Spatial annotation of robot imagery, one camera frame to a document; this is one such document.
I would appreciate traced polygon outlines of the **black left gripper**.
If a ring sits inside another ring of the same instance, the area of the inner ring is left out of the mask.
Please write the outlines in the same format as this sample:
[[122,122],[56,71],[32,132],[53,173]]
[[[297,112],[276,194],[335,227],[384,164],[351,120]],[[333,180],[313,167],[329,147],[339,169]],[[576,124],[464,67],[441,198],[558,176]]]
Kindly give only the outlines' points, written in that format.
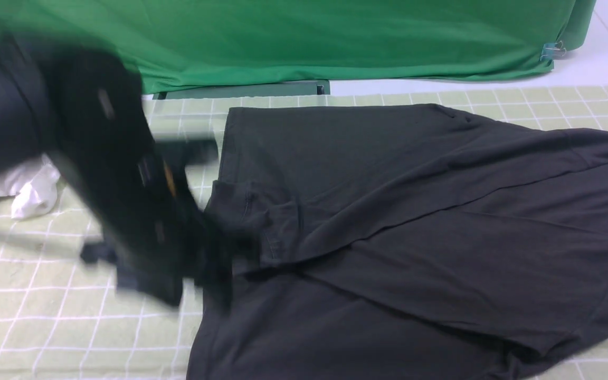
[[[192,253],[184,212],[198,215],[185,168],[170,167],[154,142],[88,147],[71,144],[51,159],[102,226],[84,244],[86,264],[104,261],[117,272],[117,289],[144,293],[178,308]],[[233,302],[234,262],[252,260],[252,235],[226,228],[202,213],[193,283],[223,313]]]

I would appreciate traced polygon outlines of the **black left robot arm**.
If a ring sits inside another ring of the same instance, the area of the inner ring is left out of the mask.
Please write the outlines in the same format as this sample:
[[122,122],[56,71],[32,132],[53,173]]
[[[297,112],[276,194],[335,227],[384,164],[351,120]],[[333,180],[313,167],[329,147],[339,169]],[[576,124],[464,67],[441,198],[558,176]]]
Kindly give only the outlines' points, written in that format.
[[0,36],[0,173],[48,156],[102,226],[80,257],[116,268],[117,288],[178,308],[185,279],[230,309],[235,258],[255,241],[203,212],[186,168],[218,159],[213,137],[156,140],[140,77],[105,50],[28,50]]

